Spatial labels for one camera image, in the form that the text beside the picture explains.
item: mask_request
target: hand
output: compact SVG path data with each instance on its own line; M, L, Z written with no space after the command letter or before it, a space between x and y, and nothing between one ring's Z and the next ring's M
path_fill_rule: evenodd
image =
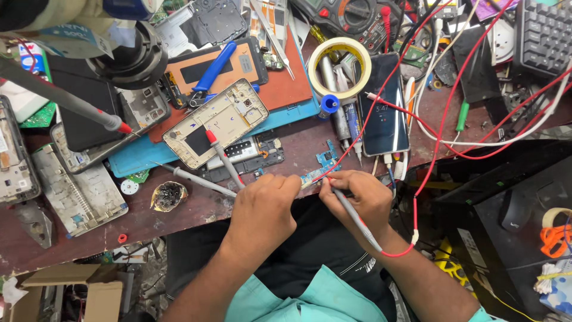
M231 249L241 265L256 270L296 230L290 207L301 184L296 175L265 174L247 185L236 196L221 248Z
M328 174L322 180L320 199L334 216L352 233L359 244L370 254L377 253L373 246L363 237L359 228L348 215L341 202L332 192L332 186L350 190L354 197L348 198L363 222L370 229L379 245L383 248L384 237L389 236L391 227L390 214L392 193L371 174L362 171L337 171Z

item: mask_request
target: black keyboard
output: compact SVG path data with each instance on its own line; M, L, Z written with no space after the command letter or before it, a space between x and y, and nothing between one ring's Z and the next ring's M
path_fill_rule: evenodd
M543 77L561 74L572 54L572 14L534 0L517 5L513 65Z

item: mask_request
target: cardboard box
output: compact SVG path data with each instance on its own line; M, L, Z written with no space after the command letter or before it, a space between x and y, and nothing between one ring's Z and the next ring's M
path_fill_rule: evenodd
M84 322L119 319L123 283L116 280L116 265L62 264L41 269L22 281L29 293L4 311L5 322L37 321L42 288L49 285L88 286Z

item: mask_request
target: wooden desk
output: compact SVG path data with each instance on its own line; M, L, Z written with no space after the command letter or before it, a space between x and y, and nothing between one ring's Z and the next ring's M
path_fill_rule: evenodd
M438 128L449 93L449 89L443 88L441 92L426 91L424 94L420 104L420 114L430 126ZM454 138L461 101L462 93L459 90L454 95L447 116L445 138ZM485 120L488 123L483 130L481 124ZM479 139L492 129L484 107L472 109L469 112L467 124L470 128L462 132L460 140ZM334 145L337 145L336 149L340 155L342 153L337 144L338 140L333 124L330 121L318 121L311 117L276 128L275 131L282 141L285 160L265 168L265 173L286 176L291 174L303 175L319 168L320 164L315 155L328 149L327 139L331 139ZM30 147L29 150L34 151L35 147L49 142L49 137L28 136L26 140ZM435 142L421 133L419 127L415 125L411 132L411 167L429 162L434 146ZM444 153L445 149L441 147L438 157L444 157ZM373 158L364 157L362 170L371 173L373 163ZM341 168L342 170L360 170L358 159L353 151L344 158ZM380 163L376 174L381 175L385 172L385 167ZM252 174L245 174L242 179L246 184L254 181ZM168 180L185 185L189 191L189 198L169 213L150 209L150 197L153 190ZM226 186L228 182L227 180L220 184ZM298 197L304 197L318 191L319 187L314 185L301 191ZM162 168L152 169L147 181L140 186L140 190L134 195L124 197L129 205L127 214L73 239L65 237L66 231L63 224L57 217L54 217L57 241L49 249L41 248L20 228L19 221L11 210L3 210L0 225L0 275L21 274L113 249L119 245L117 237L120 234L127 234L127 243L134 243L229 218L232 211L232 200L192 184L190 181L174 177Z

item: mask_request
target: person's left hand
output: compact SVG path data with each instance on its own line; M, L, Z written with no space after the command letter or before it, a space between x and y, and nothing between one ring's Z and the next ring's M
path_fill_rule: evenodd
M231 225L221 248L239 256L256 270L296 230L290 207L298 192L299 176L265 174L236 196Z

